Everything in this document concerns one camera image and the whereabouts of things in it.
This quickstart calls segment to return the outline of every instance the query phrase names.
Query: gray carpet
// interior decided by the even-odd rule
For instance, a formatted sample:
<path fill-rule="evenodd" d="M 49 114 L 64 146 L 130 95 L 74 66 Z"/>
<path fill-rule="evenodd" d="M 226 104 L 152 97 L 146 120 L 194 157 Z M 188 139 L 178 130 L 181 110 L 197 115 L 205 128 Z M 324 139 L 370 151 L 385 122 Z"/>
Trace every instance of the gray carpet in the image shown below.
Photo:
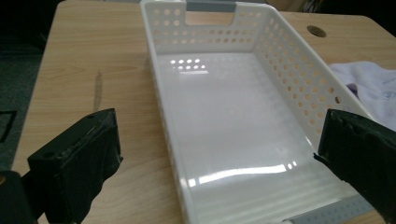
<path fill-rule="evenodd" d="M 11 169 L 42 55 L 42 50 L 0 33 L 0 171 Z"/>

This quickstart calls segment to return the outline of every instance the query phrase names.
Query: white cloth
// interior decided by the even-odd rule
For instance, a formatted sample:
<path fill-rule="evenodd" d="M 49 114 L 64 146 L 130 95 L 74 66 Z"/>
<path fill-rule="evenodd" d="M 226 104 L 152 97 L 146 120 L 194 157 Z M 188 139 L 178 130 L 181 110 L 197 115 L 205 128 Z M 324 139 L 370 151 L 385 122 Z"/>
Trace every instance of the white cloth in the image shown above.
<path fill-rule="evenodd" d="M 330 68 L 380 124 L 396 132 L 396 70 L 370 62 L 334 63 Z"/>

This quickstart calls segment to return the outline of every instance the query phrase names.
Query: basket bottom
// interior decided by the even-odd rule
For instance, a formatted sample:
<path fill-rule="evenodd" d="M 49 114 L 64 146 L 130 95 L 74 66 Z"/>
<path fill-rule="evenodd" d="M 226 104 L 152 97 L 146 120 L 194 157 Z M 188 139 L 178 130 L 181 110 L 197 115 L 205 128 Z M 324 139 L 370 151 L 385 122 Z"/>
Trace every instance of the basket bottom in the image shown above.
<path fill-rule="evenodd" d="M 357 194 L 313 159 L 275 74 L 253 53 L 158 60 L 174 172 L 191 223 L 280 221 Z"/>

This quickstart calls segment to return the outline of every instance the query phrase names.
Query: wood grain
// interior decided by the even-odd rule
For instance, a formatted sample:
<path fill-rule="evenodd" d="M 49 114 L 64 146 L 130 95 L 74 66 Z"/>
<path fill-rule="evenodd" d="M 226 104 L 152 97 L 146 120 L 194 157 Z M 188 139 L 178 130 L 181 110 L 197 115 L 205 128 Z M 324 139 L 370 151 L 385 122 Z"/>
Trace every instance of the wood grain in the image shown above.
<path fill-rule="evenodd" d="M 326 63 L 367 60 L 396 69 L 394 37 L 367 18 L 282 15 Z M 307 25 L 328 36 L 309 34 Z M 65 1 L 58 6 L 13 170 L 24 175 L 29 155 L 82 117 L 110 107 L 117 111 L 124 161 L 84 223 L 181 223 L 137 4 Z M 379 220 L 376 213 L 367 218 Z"/>

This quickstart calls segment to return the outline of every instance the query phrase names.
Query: table surface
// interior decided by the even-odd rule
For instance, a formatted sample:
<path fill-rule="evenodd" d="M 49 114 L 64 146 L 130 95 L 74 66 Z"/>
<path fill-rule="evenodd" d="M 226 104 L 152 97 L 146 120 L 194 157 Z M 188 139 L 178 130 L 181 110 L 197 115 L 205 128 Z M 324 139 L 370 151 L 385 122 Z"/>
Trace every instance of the table surface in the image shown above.
<path fill-rule="evenodd" d="M 371 61 L 396 69 L 394 36 L 368 18 L 282 15 L 326 63 Z M 308 25 L 327 36 L 311 35 Z M 58 6 L 12 169 L 24 175 L 33 152 L 82 117 L 110 107 L 117 110 L 124 161 L 84 223 L 181 223 L 138 4 Z M 383 221 L 373 211 L 348 223 Z"/>

